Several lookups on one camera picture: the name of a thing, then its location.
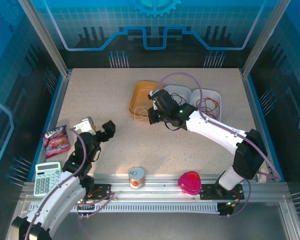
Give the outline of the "aluminium frame post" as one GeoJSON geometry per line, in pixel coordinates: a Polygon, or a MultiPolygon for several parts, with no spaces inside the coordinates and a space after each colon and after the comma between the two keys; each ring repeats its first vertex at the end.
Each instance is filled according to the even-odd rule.
{"type": "Polygon", "coordinates": [[[252,48],[242,70],[241,77],[242,79],[246,79],[248,74],[252,70],[255,65],[258,57],[260,56],[262,50],[266,46],[269,38],[273,34],[275,28],[277,27],[280,19],[282,18],[284,12],[286,11],[291,0],[277,0],[273,11],[271,12],[263,30],[261,31],[254,47],[252,48]]]}
{"type": "Polygon", "coordinates": [[[61,56],[59,50],[57,49],[50,33],[48,32],[44,22],[42,21],[41,17],[39,16],[39,13],[36,10],[35,6],[33,5],[32,1],[31,0],[18,0],[18,2],[21,5],[26,16],[28,17],[33,28],[35,29],[36,33],[38,34],[40,40],[42,41],[44,47],[46,48],[48,54],[50,55],[51,59],[53,60],[54,64],[56,65],[60,74],[63,77],[67,78],[68,74],[69,74],[68,68],[67,68],[64,60],[62,59],[62,56],[61,56]]]}

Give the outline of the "aluminium mounting rail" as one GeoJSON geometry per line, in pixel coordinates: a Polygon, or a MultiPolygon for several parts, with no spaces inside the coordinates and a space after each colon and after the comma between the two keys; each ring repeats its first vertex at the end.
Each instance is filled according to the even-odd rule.
{"type": "MultiPolygon", "coordinates": [[[[115,193],[114,202],[122,203],[194,203],[200,201],[199,195],[184,193],[178,186],[176,174],[153,174],[145,177],[142,188],[132,188],[127,174],[92,174],[97,184],[111,184],[115,193]]],[[[244,199],[249,203],[277,203],[290,200],[287,183],[254,180],[241,183],[244,199]]]]}

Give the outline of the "aluminium table edge rail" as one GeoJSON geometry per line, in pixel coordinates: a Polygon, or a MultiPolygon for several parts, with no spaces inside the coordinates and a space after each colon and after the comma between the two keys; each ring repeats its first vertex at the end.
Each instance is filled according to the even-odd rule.
{"type": "Polygon", "coordinates": [[[241,74],[243,86],[244,86],[244,89],[246,92],[246,96],[247,96],[247,99],[249,102],[249,106],[250,106],[250,110],[251,110],[252,117],[254,120],[254,124],[256,126],[256,129],[261,134],[265,149],[268,153],[268,159],[270,160],[272,165],[275,167],[278,175],[281,178],[281,181],[284,182],[285,178],[283,176],[281,166],[280,166],[280,163],[277,158],[277,154],[276,154],[276,151],[275,151],[275,148],[274,148],[274,145],[273,145],[273,142],[272,142],[269,130],[268,130],[266,119],[263,114],[255,86],[253,84],[253,81],[252,81],[250,75],[248,74],[248,76],[243,76],[243,74],[241,73],[241,70],[242,69],[240,69],[240,74],[241,74]]]}
{"type": "MultiPolygon", "coordinates": [[[[45,133],[48,130],[54,129],[57,126],[59,115],[61,112],[62,104],[66,95],[69,80],[71,78],[72,69],[68,70],[68,75],[60,76],[57,82],[57,86],[49,107],[49,111],[45,120],[45,124],[42,132],[45,133]]],[[[45,146],[41,136],[39,136],[38,146],[35,151],[35,155],[32,161],[32,165],[27,177],[28,182],[32,182],[35,175],[35,166],[38,163],[44,162],[46,159],[45,146]]]]}

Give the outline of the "pink snack bag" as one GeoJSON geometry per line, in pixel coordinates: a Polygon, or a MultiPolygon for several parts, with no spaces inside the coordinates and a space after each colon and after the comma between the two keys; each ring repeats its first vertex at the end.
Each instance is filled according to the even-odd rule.
{"type": "Polygon", "coordinates": [[[47,159],[70,150],[66,127],[66,125],[58,126],[41,134],[47,159]]]}

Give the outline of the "white calculator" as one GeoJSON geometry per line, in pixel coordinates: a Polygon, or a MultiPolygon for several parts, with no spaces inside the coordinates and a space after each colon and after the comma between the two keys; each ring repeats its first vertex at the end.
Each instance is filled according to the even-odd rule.
{"type": "Polygon", "coordinates": [[[61,174],[61,164],[57,161],[40,163],[35,166],[33,195],[45,196],[55,185],[61,174]]]}

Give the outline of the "tin can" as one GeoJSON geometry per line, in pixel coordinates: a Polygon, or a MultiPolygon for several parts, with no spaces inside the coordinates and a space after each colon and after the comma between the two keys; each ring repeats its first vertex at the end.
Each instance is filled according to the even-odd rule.
{"type": "Polygon", "coordinates": [[[132,188],[140,189],[145,185],[146,172],[141,167],[133,167],[128,172],[129,184],[132,188]]]}

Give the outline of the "pink heart-shaped container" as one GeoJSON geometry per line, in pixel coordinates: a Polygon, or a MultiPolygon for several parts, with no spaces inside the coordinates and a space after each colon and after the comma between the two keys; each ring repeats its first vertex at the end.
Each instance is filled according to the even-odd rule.
{"type": "Polygon", "coordinates": [[[197,195],[202,189],[200,175],[196,171],[188,171],[178,179],[179,188],[186,194],[197,195]]]}

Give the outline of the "orange plastic tray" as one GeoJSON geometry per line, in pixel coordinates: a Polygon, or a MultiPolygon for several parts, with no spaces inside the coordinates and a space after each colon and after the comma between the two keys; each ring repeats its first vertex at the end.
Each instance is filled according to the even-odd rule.
{"type": "Polygon", "coordinates": [[[153,104],[149,100],[148,94],[154,90],[157,84],[157,82],[142,80],[135,85],[128,108],[133,119],[137,121],[149,121],[148,109],[152,108],[153,104]]]}

